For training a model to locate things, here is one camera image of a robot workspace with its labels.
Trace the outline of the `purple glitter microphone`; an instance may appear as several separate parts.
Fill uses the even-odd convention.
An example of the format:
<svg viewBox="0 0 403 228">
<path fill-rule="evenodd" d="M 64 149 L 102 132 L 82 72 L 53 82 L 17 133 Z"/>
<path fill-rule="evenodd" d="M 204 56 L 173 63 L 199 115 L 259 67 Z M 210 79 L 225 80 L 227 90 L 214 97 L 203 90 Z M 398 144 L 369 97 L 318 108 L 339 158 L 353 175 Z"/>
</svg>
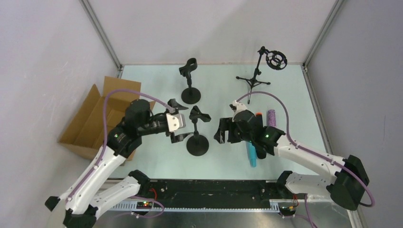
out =
<svg viewBox="0 0 403 228">
<path fill-rule="evenodd" d="M 271 127 L 277 127 L 276 112 L 274 109 L 267 111 L 267 125 Z"/>
</svg>

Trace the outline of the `black round-base mic stand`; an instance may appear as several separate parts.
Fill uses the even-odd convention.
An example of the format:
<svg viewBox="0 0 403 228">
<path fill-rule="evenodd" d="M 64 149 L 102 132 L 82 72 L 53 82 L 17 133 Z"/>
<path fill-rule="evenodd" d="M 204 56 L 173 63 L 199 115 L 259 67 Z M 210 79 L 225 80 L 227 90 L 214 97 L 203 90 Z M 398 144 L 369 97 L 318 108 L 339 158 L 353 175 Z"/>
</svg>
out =
<svg viewBox="0 0 403 228">
<path fill-rule="evenodd" d="M 199 120 L 208 123 L 211 121 L 211 117 L 209 114 L 202 113 L 199 107 L 195 105 L 190 111 L 189 119 L 193 123 L 194 131 L 186 143 L 186 149 L 193 156 L 202 156 L 209 149 L 209 141 L 205 136 L 200 135 L 197 123 Z"/>
</svg>

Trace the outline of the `brown cardboard box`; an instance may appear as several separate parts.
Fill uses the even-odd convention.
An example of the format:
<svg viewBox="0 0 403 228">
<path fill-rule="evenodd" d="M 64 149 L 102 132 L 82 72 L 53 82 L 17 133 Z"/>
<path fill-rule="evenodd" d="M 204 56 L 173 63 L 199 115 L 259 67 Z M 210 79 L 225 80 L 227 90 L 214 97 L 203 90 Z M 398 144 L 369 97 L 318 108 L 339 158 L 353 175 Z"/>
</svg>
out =
<svg viewBox="0 0 403 228">
<path fill-rule="evenodd" d="M 141 91 L 141 83 L 105 76 L 103 92 L 94 84 L 78 112 L 58 139 L 58 143 L 79 155 L 92 160 L 103 145 L 103 105 L 106 95 L 116 89 Z M 140 96 L 118 92 L 111 95 L 106 106 L 107 131 L 112 130 L 125 115 L 129 104 Z"/>
</svg>

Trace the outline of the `teal blue microphone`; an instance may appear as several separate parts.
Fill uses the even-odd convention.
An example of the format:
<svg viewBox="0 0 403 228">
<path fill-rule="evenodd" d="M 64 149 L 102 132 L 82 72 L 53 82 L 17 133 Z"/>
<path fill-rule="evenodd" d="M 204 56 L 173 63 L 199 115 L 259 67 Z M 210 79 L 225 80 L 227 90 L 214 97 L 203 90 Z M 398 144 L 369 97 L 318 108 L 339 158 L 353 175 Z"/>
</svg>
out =
<svg viewBox="0 0 403 228">
<path fill-rule="evenodd" d="M 249 160 L 249 164 L 252 168 L 257 166 L 257 153 L 256 148 L 250 142 L 246 142 L 247 156 Z"/>
</svg>

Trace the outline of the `black orange-ring microphone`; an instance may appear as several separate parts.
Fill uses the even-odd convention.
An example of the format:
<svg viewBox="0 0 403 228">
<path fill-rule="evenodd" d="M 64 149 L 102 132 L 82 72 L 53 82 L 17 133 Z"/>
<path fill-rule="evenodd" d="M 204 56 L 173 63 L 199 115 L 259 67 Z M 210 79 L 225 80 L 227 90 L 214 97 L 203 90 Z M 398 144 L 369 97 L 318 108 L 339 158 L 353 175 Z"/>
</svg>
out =
<svg viewBox="0 0 403 228">
<path fill-rule="evenodd" d="M 267 152 L 264 148 L 264 144 L 261 142 L 261 137 L 263 135 L 263 133 L 265 132 L 265 126 L 263 125 L 263 117 L 262 117 L 262 113 L 256 113 L 256 119 L 257 119 L 257 124 L 258 124 L 258 129 L 255 132 L 255 147 L 256 147 L 256 153 L 257 153 L 257 157 L 259 159 L 265 159 L 267 156 Z"/>
</svg>

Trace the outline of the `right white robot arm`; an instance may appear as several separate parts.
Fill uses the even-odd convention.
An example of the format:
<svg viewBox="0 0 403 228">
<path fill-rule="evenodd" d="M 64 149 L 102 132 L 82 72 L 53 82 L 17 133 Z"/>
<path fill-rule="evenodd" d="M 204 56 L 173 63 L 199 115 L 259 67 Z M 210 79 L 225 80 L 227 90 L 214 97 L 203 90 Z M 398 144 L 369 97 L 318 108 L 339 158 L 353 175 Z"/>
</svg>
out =
<svg viewBox="0 0 403 228">
<path fill-rule="evenodd" d="M 291 160 L 315 175 L 300 175 L 285 171 L 278 178 L 294 194 L 328 195 L 338 206 L 355 211 L 369 184 L 362 161 L 353 155 L 348 158 L 315 152 L 297 144 L 283 130 L 264 126 L 262 119 L 251 111 L 241 111 L 234 117 L 221 118 L 214 139 L 223 144 L 251 143 L 259 158 L 267 154 Z"/>
</svg>

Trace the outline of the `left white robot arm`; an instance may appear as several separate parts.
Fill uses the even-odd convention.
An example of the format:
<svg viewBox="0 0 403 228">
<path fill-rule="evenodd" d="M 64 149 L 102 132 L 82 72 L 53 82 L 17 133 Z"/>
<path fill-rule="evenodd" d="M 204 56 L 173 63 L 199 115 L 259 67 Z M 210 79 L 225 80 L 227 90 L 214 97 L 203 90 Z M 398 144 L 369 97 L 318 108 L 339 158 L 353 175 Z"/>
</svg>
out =
<svg viewBox="0 0 403 228">
<path fill-rule="evenodd" d="M 175 131 L 185 127 L 185 117 L 180 112 L 185 109 L 171 99 L 165 112 L 153 114 L 147 100 L 133 100 L 76 182 L 59 197 L 46 200 L 51 211 L 46 227 L 91 228 L 113 206 L 144 190 L 149 178 L 132 171 L 120 183 L 99 192 L 109 176 L 142 144 L 143 136 L 165 133 L 173 143 L 182 141 L 186 134 L 175 135 Z"/>
</svg>

